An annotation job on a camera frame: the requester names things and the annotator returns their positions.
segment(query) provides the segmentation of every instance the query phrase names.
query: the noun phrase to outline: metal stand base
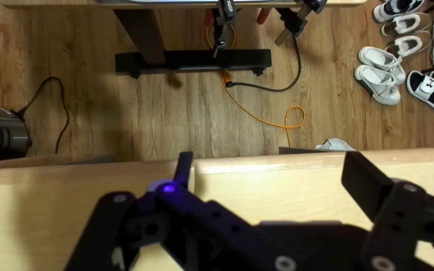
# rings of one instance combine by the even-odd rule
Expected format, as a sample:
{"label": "metal stand base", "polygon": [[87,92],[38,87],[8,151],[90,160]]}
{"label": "metal stand base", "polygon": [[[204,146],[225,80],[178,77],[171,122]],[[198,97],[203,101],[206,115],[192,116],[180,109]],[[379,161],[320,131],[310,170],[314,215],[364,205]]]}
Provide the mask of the metal stand base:
{"label": "metal stand base", "polygon": [[270,50],[230,50],[221,51],[218,59],[215,51],[165,51],[166,62],[150,65],[141,53],[124,53],[115,56],[117,72],[139,77],[141,74],[160,74],[169,71],[197,72],[197,71],[254,71],[261,75],[266,68],[272,66]]}

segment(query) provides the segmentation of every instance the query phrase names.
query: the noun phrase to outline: black cable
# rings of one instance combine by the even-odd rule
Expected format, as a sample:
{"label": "black cable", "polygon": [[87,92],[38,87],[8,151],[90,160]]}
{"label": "black cable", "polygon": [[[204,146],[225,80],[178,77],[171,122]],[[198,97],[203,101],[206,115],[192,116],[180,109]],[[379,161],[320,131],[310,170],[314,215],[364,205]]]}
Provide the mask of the black cable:
{"label": "black cable", "polygon": [[282,89],[272,89],[272,87],[266,87],[266,86],[260,86],[260,84],[252,84],[252,83],[246,83],[246,81],[230,81],[227,86],[228,87],[234,87],[234,86],[245,86],[245,87],[254,87],[254,89],[260,89],[260,91],[264,91],[264,92],[287,92],[290,89],[294,87],[294,84],[299,81],[299,78],[302,77],[302,53],[297,47],[297,41],[293,39],[293,45],[294,45],[294,50],[296,50],[296,59],[297,59],[297,74],[294,77],[294,80],[291,81],[290,86],[287,87],[282,87]]}
{"label": "black cable", "polygon": [[25,115],[26,115],[26,110],[31,109],[34,106],[34,103],[37,101],[37,98],[41,95],[41,92],[46,89],[46,86],[50,83],[50,81],[56,81],[59,84],[59,89],[61,89],[61,101],[62,101],[62,106],[64,106],[64,110],[65,110],[65,116],[67,116],[67,122],[65,122],[65,127],[62,128],[61,134],[58,136],[58,140],[56,140],[56,145],[55,145],[55,154],[59,152],[61,149],[61,142],[62,142],[62,137],[64,134],[67,133],[68,127],[70,127],[70,112],[68,112],[68,106],[67,106],[67,101],[65,101],[65,84],[64,81],[59,78],[59,77],[49,77],[46,78],[37,94],[34,95],[34,98],[28,103],[28,106],[25,106],[22,110],[17,112],[17,115],[25,119]]}

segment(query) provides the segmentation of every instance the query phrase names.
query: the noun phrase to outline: black metal stand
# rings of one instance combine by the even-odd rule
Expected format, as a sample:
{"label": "black metal stand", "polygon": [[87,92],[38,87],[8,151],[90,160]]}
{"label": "black metal stand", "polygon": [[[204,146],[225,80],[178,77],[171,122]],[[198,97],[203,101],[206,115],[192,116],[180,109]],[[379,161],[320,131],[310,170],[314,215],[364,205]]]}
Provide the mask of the black metal stand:
{"label": "black metal stand", "polygon": [[156,14],[151,9],[115,11],[118,20],[139,48],[139,53],[117,54],[117,72],[138,78],[141,74],[160,74],[169,71],[254,71],[261,75],[272,66],[270,50],[224,50],[215,59],[212,50],[166,51]]}

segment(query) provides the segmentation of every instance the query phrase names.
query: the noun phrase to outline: purple led light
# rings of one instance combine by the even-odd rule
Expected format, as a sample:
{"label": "purple led light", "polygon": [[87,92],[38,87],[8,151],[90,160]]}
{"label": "purple led light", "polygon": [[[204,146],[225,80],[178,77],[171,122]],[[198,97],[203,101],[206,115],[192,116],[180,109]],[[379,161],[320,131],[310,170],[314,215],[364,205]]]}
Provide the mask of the purple led light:
{"label": "purple led light", "polygon": [[174,185],[165,185],[165,187],[163,187],[163,191],[165,191],[165,193],[174,193],[174,191],[175,191],[175,187],[174,187]]}

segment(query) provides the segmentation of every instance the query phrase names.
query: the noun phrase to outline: floor plank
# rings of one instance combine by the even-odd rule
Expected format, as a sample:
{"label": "floor plank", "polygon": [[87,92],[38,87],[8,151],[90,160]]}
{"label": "floor plank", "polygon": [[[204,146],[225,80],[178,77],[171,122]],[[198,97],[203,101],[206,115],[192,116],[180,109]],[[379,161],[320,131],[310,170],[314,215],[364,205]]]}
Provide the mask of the floor plank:
{"label": "floor plank", "polygon": [[[341,137],[358,149],[434,146],[434,112],[401,87],[403,103],[383,107],[355,81],[358,51],[385,47],[380,26],[371,18],[377,5],[329,8],[313,15],[299,39],[304,74],[287,94],[234,87],[251,112],[284,124],[291,106],[308,112],[308,122],[290,131],[291,145],[313,148]],[[234,80],[285,86],[297,65],[293,47],[276,47],[282,30],[276,14],[257,26],[257,11],[246,9],[236,26],[239,48],[272,48],[273,68],[263,77],[233,72]],[[203,11],[159,14],[165,44],[171,50],[207,48]],[[284,130],[255,122],[233,104],[218,74],[178,74],[181,89],[166,75],[133,80],[114,74],[114,54],[136,50],[111,11],[13,11],[0,6],[0,106],[23,107],[40,81],[58,75],[67,86],[71,127],[62,142],[70,157],[112,154],[121,160],[174,160],[180,151],[197,157],[278,154],[287,146]],[[429,68],[429,56],[417,56],[406,69]],[[28,113],[34,137],[31,154],[49,154],[64,125],[56,86]]]}

